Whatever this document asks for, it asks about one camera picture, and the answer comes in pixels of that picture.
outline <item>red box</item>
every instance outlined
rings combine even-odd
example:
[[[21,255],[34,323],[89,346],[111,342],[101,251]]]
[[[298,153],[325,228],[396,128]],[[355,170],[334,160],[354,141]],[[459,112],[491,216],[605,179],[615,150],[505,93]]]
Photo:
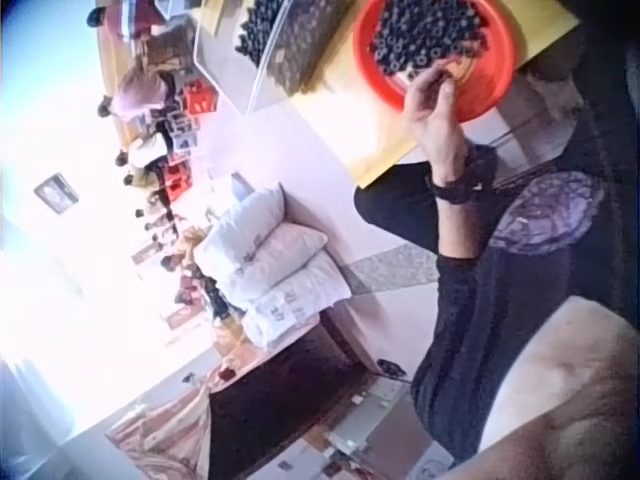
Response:
[[[178,182],[167,184],[165,188],[167,189],[167,196],[169,197],[169,201],[171,203],[175,202],[182,196],[184,192],[189,190],[192,186],[193,182],[191,181],[191,178],[183,178]]]
[[[176,165],[167,165],[162,169],[162,176],[164,177],[164,184],[171,185],[172,183],[179,182],[180,180],[186,180],[191,178],[191,168],[189,168],[189,162],[180,162]]]
[[[218,92],[202,80],[188,83],[184,89],[184,97],[189,115],[200,115],[216,111]]]

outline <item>wrist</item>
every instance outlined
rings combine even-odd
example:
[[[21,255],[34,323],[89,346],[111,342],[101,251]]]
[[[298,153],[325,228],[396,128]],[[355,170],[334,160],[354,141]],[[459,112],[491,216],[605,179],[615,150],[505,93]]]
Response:
[[[431,179],[438,187],[447,187],[458,181],[465,172],[469,145],[460,145],[452,159],[431,164]]]
[[[464,174],[464,164],[460,168],[437,167],[432,168],[431,181],[437,187],[446,188],[459,180]]]

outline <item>black long-sleeve shirt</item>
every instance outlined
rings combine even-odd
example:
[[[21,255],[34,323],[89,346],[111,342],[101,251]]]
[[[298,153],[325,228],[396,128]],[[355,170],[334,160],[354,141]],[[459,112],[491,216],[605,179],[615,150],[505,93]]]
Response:
[[[591,228],[551,253],[489,247],[477,264],[438,258],[434,339],[412,395],[425,428],[458,462],[477,453],[509,369],[570,295],[597,301],[638,329],[637,197],[635,187],[619,189],[617,206],[603,201]]]

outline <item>pillow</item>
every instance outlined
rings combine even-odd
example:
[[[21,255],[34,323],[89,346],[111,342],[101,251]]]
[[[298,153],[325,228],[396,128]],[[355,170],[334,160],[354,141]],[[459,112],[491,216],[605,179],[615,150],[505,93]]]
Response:
[[[242,319],[245,333],[258,347],[272,349],[309,317],[349,298],[351,291],[329,254],[320,250],[293,275],[258,299]]]
[[[324,247],[327,236],[312,228],[284,222],[258,248],[252,261],[218,282],[218,288],[243,310],[274,285],[302,267]]]
[[[200,270],[223,280],[253,260],[258,247],[284,219],[282,188],[260,190],[231,207],[196,248]]]

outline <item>transparent container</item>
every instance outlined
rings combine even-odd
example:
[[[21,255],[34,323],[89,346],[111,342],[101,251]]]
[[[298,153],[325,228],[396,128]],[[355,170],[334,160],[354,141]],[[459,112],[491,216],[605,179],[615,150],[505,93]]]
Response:
[[[353,0],[284,0],[258,66],[236,51],[255,0],[203,0],[194,60],[247,115],[304,91]]]
[[[193,7],[199,6],[198,0],[155,0],[154,3],[162,16],[167,20],[177,15],[182,15]]]

